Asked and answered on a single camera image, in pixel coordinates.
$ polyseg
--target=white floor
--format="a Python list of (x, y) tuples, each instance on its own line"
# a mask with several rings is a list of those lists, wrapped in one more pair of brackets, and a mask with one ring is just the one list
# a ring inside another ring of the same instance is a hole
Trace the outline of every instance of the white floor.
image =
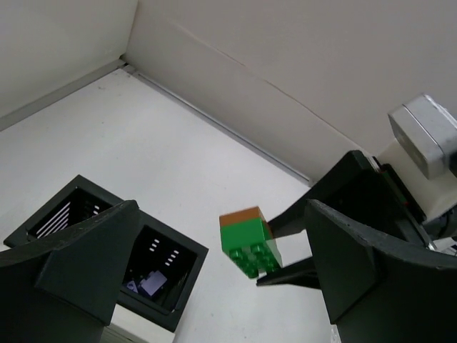
[[(305, 184), (124, 71), (0, 132), (0, 239), (77, 174), (210, 249), (175, 342), (330, 341), (320, 291), (257, 288), (220, 247), (220, 214), (270, 219)], [(285, 264), (310, 254), (305, 233), (278, 247)]]

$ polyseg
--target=black bin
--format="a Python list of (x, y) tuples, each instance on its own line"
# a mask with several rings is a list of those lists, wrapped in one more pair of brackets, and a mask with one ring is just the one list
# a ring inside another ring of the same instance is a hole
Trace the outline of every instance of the black bin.
[[(120, 202), (122, 199), (77, 176), (4, 243), (16, 247), (40, 239)], [(143, 229), (132, 249), (118, 304), (174, 332), (208, 249), (147, 213), (141, 212), (141, 221)]]

